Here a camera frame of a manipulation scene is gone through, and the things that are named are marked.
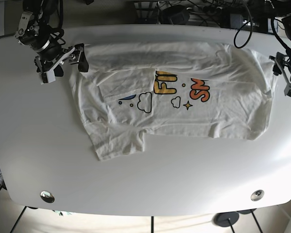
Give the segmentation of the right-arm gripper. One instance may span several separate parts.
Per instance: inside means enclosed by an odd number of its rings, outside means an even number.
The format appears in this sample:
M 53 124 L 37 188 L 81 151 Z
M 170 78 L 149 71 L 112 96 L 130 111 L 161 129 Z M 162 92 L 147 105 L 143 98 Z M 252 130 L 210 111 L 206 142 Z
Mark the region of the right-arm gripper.
M 62 77 L 64 75 L 61 64 L 64 64 L 65 61 L 68 61 L 70 65 L 78 65 L 79 72 L 88 72 L 89 70 L 84 45 L 74 45 L 68 49 L 56 48 L 43 50 L 35 57 L 34 64 L 36 66 L 36 72 L 42 73 L 48 71 L 57 61 L 59 64 L 53 71 L 55 77 Z

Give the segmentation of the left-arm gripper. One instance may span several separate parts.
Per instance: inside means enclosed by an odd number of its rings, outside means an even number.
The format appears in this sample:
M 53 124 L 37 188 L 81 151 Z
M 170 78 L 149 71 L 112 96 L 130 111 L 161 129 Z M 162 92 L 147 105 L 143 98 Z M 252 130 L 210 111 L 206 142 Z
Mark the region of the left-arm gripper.
M 291 86 L 291 58 L 288 55 L 277 52 L 276 56 L 269 56 L 269 59 L 274 62 L 274 75 L 282 75 L 286 86 Z

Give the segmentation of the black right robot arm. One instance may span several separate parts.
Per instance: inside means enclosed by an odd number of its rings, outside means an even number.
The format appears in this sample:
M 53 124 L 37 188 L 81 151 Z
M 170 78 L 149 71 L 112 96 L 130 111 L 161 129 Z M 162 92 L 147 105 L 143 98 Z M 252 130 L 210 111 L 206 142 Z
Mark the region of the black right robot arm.
M 88 72 L 84 44 L 65 49 L 63 39 L 64 5 L 62 0 L 24 0 L 15 38 L 37 53 L 34 59 L 36 72 L 43 84 L 62 77 L 62 65 L 67 61 L 78 65 L 80 72 Z

